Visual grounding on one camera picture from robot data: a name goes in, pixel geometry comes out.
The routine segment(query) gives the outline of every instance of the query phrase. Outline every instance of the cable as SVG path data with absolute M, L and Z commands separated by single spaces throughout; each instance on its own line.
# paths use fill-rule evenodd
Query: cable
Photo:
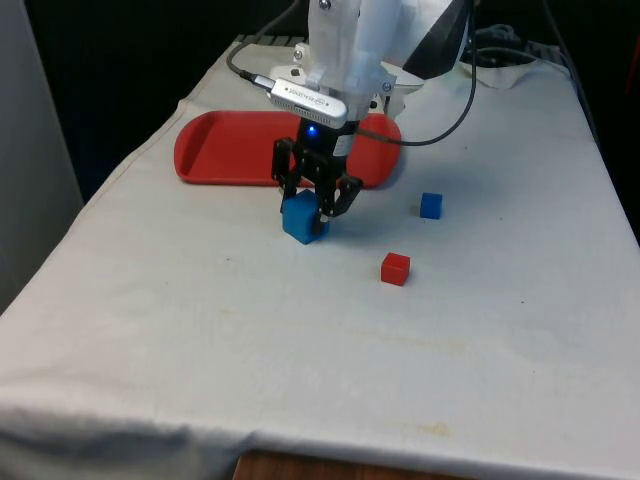
M 372 140 L 377 140 L 379 142 L 391 143 L 393 145 L 400 145 L 403 147 L 425 147 L 427 145 L 433 145 L 435 143 L 441 142 L 453 132 L 455 132 L 462 122 L 467 118 L 469 111 L 473 105 L 473 101 L 476 96 L 476 87 L 478 84 L 477 77 L 477 68 L 478 68 L 478 49 L 476 44 L 476 29 L 475 29 L 475 0 L 469 1 L 469 37 L 471 39 L 471 49 L 472 49 L 472 60 L 471 60 L 471 93 L 469 94 L 469 100 L 467 101 L 467 106 L 464 111 L 454 123 L 449 130 L 444 132 L 442 135 L 439 135 L 435 138 L 429 140 L 422 140 L 419 142 L 409 142 L 406 140 L 397 140 L 395 138 L 387 137 L 385 135 L 380 135 L 375 132 L 370 132 L 368 130 L 358 130 L 358 134 L 367 138 L 371 138 Z
M 591 134 L 593 135 L 593 139 L 595 140 L 596 145 L 600 147 L 600 139 L 598 138 L 598 132 L 596 131 L 596 123 L 593 118 L 593 113 L 591 112 L 591 108 L 589 107 L 589 102 L 587 101 L 587 96 L 584 92 L 582 81 L 580 81 L 580 76 L 578 75 L 578 69 L 576 68 L 576 65 L 573 63 L 573 58 L 571 58 L 571 53 L 569 52 L 567 43 L 564 41 L 562 32 L 558 27 L 555 17 L 553 16 L 553 12 L 549 8 L 549 3 L 547 2 L 547 0 L 542 0 L 542 7 L 544 8 L 544 12 L 547 16 L 547 21 L 549 22 L 549 26 L 553 30 L 553 34 L 556 36 L 556 40 L 558 41 L 560 48 L 565 54 L 567 67 L 569 67 L 569 71 L 571 72 L 573 81 L 576 84 L 576 89 L 578 90 L 578 96 L 580 97 L 582 108 L 584 110 L 585 116 L 587 117 L 587 122 L 589 123 L 589 128 L 591 129 Z
M 550 60 L 546 60 L 544 58 L 536 57 L 535 55 L 532 55 L 531 53 L 528 53 L 528 52 L 523 52 L 521 50 L 516 50 L 514 48 L 506 48 L 506 47 L 484 47 L 484 48 L 478 49 L 478 53 L 485 53 L 485 52 L 512 53 L 514 55 L 520 55 L 521 57 L 527 58 L 529 60 L 537 60 L 539 62 L 543 62 L 552 66 L 559 72 L 562 72 L 564 75 L 569 77 L 570 80 L 573 80 L 573 77 L 571 76 L 571 72 L 567 72 L 567 70 L 562 65 L 558 65 L 557 63 L 552 62 Z M 564 55 L 562 55 L 562 59 L 566 62 L 566 57 Z
M 238 53 L 251 45 L 251 43 L 253 43 L 254 41 L 259 41 L 264 35 L 269 33 L 274 27 L 276 27 L 282 20 L 291 15 L 300 5 L 300 1 L 301 0 L 293 0 L 291 2 L 291 5 L 289 5 L 289 7 L 284 12 L 282 12 L 280 15 L 278 15 L 276 18 L 262 27 L 260 31 L 255 34 L 255 36 L 248 35 L 241 43 L 236 45 L 234 49 L 229 52 L 229 55 L 227 55 L 227 67 L 229 67 L 229 70 L 244 78 L 245 80 L 253 82 L 258 75 L 256 73 L 243 70 L 235 65 L 233 63 L 234 58 L 236 57 L 236 55 L 238 55 Z

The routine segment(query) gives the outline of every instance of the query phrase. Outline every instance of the blue block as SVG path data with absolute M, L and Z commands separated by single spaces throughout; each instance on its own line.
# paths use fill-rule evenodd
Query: blue block
M 329 224 L 324 224 L 320 235 L 313 235 L 311 228 L 313 218 L 318 211 L 316 194 L 311 190 L 304 190 L 293 198 L 284 201 L 282 205 L 282 229 L 303 245 L 324 237 L 329 232 Z
M 440 220 L 442 217 L 442 198 L 442 195 L 438 193 L 423 193 L 420 217 Z

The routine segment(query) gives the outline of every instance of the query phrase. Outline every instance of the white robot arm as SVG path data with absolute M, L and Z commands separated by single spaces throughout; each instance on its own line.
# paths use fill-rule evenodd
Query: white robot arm
M 295 51 L 304 85 L 240 70 L 233 58 L 246 43 L 231 52 L 229 68 L 267 90 L 274 105 L 301 117 L 295 140 L 275 142 L 272 176 L 283 191 L 283 202 L 297 195 L 302 178 L 314 184 L 314 233 L 344 214 L 362 189 L 363 182 L 348 175 L 346 165 L 373 97 L 388 96 L 394 88 L 395 77 L 382 61 L 422 79 L 451 70 L 472 27 L 474 1 L 310 0 L 309 44 Z M 299 3 L 295 0 L 283 15 Z

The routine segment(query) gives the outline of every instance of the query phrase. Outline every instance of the white cloth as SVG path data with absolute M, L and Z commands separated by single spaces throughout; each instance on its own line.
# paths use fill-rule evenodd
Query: white cloth
M 406 138 L 468 92 L 454 71 L 407 97 Z M 220 108 L 270 106 L 218 62 L 1 318 L 0 478 L 224 478 L 251 448 L 640 478 L 640 257 L 566 76 L 479 86 L 459 131 L 306 247 L 276 189 L 176 176 L 178 133 Z M 389 251 L 403 288 L 379 280 Z

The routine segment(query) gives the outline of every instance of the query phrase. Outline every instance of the red block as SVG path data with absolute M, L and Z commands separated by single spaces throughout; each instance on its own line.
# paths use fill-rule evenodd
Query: red block
M 382 281 L 402 287 L 409 277 L 411 259 L 397 253 L 390 253 L 382 262 Z

